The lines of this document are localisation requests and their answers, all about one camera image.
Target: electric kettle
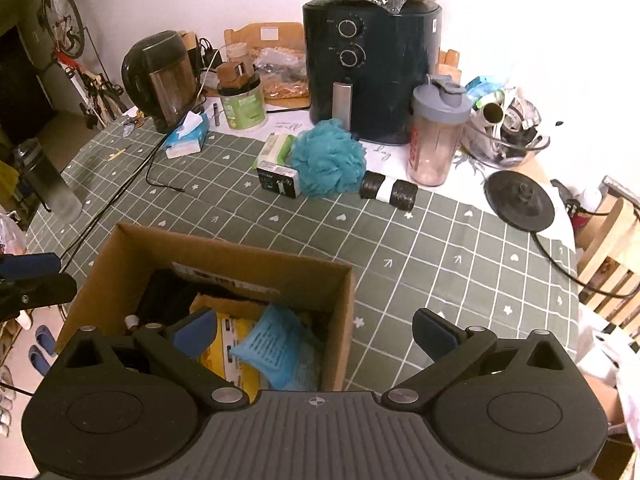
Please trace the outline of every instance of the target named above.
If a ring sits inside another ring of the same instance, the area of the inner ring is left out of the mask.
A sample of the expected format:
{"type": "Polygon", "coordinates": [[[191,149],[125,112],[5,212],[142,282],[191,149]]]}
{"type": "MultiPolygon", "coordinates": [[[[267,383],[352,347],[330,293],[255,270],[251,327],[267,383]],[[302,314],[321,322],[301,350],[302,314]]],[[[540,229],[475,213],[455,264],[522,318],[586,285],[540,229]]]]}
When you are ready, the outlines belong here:
{"type": "Polygon", "coordinates": [[[189,54],[174,30],[137,42],[122,62],[129,97],[154,120],[156,130],[173,130],[193,107],[198,85],[189,54]]]}

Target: air fryer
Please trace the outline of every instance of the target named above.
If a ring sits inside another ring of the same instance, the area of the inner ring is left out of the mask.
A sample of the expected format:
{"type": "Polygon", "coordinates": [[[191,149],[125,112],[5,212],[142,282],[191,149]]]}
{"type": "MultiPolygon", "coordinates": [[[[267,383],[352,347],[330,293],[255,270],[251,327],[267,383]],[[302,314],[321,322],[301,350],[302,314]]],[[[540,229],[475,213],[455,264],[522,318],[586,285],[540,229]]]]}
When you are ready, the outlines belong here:
{"type": "Polygon", "coordinates": [[[410,140],[412,91],[434,73],[442,9],[408,1],[399,14],[360,0],[303,7],[311,120],[337,116],[356,138],[410,140]]]}
{"type": "Polygon", "coordinates": [[[198,89],[187,49],[174,30],[137,42],[122,62],[122,81],[133,104],[161,133],[182,121],[198,89]]]}

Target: green label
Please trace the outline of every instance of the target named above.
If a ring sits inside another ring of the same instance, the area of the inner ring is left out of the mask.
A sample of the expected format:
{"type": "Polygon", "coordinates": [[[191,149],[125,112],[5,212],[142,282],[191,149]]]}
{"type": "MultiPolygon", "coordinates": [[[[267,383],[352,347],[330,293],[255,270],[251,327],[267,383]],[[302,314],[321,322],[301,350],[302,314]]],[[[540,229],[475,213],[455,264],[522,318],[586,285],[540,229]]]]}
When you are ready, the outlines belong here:
{"type": "Polygon", "coordinates": [[[234,130],[244,130],[264,121],[264,102],[260,88],[244,96],[223,97],[226,121],[234,130]]]}

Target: shaker bottle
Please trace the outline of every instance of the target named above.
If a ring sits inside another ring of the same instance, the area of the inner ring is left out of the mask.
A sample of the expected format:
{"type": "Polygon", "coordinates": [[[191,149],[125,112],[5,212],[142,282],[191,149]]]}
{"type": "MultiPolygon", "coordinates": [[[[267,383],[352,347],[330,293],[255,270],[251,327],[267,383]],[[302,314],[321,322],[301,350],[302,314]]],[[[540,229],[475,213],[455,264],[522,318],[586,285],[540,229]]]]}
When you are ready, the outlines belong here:
{"type": "Polygon", "coordinates": [[[431,75],[427,84],[414,89],[412,106],[414,127],[407,173],[418,184],[440,186],[449,174],[472,102],[465,88],[450,76],[431,75]]]}
{"type": "Polygon", "coordinates": [[[64,223],[75,221],[82,213],[82,202],[42,151],[40,143],[36,139],[25,140],[14,153],[23,178],[40,201],[64,223]]]}

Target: teal loofah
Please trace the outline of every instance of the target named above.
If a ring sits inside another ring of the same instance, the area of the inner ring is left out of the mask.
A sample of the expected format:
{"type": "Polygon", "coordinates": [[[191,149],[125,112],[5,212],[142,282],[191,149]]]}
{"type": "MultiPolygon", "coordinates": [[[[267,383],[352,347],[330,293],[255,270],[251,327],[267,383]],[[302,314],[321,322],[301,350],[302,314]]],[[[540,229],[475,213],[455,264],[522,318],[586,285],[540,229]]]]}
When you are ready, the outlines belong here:
{"type": "Polygon", "coordinates": [[[293,143],[287,165],[298,170],[300,191],[309,198],[360,189],[365,149],[340,125],[338,119],[320,121],[293,143]]]}

